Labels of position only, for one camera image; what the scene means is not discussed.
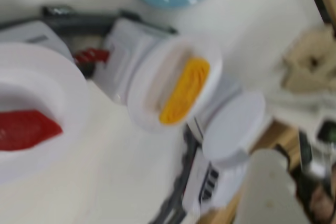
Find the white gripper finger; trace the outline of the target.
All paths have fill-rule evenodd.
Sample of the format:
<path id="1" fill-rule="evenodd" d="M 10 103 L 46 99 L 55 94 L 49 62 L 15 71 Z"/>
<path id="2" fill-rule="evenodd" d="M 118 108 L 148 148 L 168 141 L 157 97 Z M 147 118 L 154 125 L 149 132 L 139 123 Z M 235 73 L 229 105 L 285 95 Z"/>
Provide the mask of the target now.
<path id="1" fill-rule="evenodd" d="M 264 149 L 253 153 L 243 182 L 234 223 L 309 223 L 296 199 L 296 183 L 283 153 Z"/>

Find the person's bare hand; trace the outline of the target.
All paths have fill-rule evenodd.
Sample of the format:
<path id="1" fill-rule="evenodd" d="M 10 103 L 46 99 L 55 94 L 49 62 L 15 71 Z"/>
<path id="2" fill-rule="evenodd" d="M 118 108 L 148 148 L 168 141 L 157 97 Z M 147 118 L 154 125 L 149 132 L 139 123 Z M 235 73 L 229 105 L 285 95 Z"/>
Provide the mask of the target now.
<path id="1" fill-rule="evenodd" d="M 329 222 L 333 216 L 334 202 L 322 186 L 318 186 L 311 195 L 310 211 L 317 221 Z"/>

